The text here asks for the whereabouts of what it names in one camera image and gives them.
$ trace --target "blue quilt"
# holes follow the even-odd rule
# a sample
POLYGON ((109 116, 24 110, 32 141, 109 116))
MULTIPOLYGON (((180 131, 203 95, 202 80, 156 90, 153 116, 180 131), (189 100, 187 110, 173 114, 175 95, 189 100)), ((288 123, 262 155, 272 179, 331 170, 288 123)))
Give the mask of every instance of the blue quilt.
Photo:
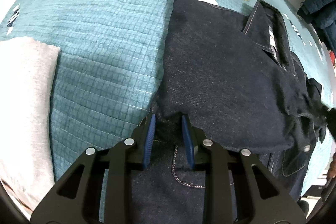
MULTIPOLYGON (((245 15, 256 2, 216 1, 245 15)), ((323 85, 323 102, 331 106, 326 57, 317 36, 285 0, 265 1, 283 13, 291 50, 308 77, 323 85)), ((61 48, 49 129, 58 179, 88 146, 115 145, 147 114, 163 75, 173 0, 17 0, 14 6, 18 4, 12 32, 6 35, 10 10, 0 24, 0 38, 29 36, 61 48)), ((330 149, 327 134, 314 151, 303 192, 327 165, 330 149)))

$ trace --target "white tag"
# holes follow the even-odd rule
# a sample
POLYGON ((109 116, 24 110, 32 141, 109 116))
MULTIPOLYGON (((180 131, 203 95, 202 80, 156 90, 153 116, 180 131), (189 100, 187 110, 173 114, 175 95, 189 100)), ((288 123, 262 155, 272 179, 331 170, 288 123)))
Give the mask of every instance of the white tag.
POLYGON ((268 26, 268 29, 269 29, 269 40, 271 41, 271 46, 273 46, 275 50, 278 51, 277 45, 275 45, 274 34, 271 26, 268 26))

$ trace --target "metal rivet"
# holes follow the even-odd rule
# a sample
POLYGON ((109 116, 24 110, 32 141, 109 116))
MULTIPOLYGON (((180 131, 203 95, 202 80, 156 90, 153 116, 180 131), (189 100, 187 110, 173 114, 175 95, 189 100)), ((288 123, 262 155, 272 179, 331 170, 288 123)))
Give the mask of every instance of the metal rivet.
POLYGON ((96 152, 96 150, 93 147, 89 147, 88 149, 85 150, 85 153, 87 155, 93 155, 96 152))
POLYGON ((128 138, 124 141, 125 145, 132 145, 135 143, 135 140, 133 140, 132 138, 128 138))
POLYGON ((205 139, 205 140, 203 140, 203 144, 205 146, 211 146, 213 144, 213 142, 211 140, 205 139))
POLYGON ((248 150, 248 149, 246 149, 246 148, 244 148, 244 149, 241 150, 241 154, 242 154, 243 156, 248 157, 249 155, 251 155, 251 151, 248 150))
POLYGON ((309 152, 309 150, 310 150, 310 145, 306 145, 305 147, 304 147, 304 149, 303 149, 305 152, 309 152))

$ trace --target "light blue fabric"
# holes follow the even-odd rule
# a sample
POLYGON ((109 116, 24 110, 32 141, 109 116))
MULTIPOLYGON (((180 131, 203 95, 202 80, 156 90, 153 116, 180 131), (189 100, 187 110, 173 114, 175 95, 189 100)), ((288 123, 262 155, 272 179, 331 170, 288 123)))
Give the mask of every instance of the light blue fabric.
MULTIPOLYGON (((245 15, 256 2, 216 1, 245 15)), ((318 39, 285 0, 265 1, 286 14, 299 30, 303 41, 284 17, 291 50, 308 77, 323 84, 323 102, 330 106, 326 57, 318 39)), ((58 179, 88 146, 115 145, 130 136, 147 114, 163 75, 164 40, 173 0, 17 0, 14 6, 19 3, 13 31, 6 36, 10 10, 0 24, 0 38, 30 36, 61 48, 50 114, 58 179)), ((314 151, 304 190, 327 165, 330 149, 328 134, 314 151)))

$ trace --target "light gray folded clothing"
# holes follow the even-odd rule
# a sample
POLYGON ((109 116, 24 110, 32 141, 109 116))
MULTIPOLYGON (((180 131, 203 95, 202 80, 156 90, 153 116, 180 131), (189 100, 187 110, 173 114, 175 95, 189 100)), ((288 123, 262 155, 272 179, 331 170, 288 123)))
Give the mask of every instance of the light gray folded clothing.
POLYGON ((0 178, 28 211, 54 184, 49 108, 59 52, 30 37, 0 42, 0 178))

